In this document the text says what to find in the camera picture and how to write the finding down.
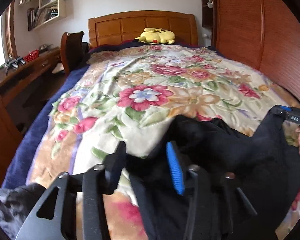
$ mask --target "wooden headboard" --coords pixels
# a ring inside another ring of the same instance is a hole
[[[194,15],[169,11],[131,11],[89,19],[89,38],[93,47],[118,45],[140,36],[147,27],[171,30],[176,42],[198,45]]]
[[[282,0],[216,0],[216,48],[300,100],[300,23]]]

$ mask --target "plush toy's ear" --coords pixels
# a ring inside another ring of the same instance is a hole
[[[145,28],[144,31],[149,32],[149,33],[155,33],[156,32],[156,30],[154,28]]]
[[[145,41],[146,37],[137,37],[132,42],[139,42],[139,41]]]

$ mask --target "gray fabric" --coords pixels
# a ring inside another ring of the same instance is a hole
[[[0,226],[12,240],[44,191],[36,183],[16,189],[0,188]]]

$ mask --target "wooden chair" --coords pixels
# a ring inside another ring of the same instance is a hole
[[[82,49],[82,37],[84,32],[64,33],[61,38],[60,55],[61,62],[68,76],[82,61],[84,51]]]

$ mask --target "black garment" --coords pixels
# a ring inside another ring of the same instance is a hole
[[[36,183],[16,189],[0,188],[0,227],[12,240],[44,191]]]
[[[129,156],[127,170],[149,240],[181,240],[185,231],[189,202],[173,188],[166,158],[169,141],[176,141],[180,153],[202,168],[197,208],[201,228],[193,240],[276,239],[274,231],[300,189],[300,156],[296,147],[287,145],[283,121],[269,112],[248,137],[218,118],[197,122],[177,116],[146,159]],[[227,182],[234,218],[234,233],[228,237],[220,201],[225,172],[236,175]],[[237,187],[257,211],[256,217],[242,208]]]

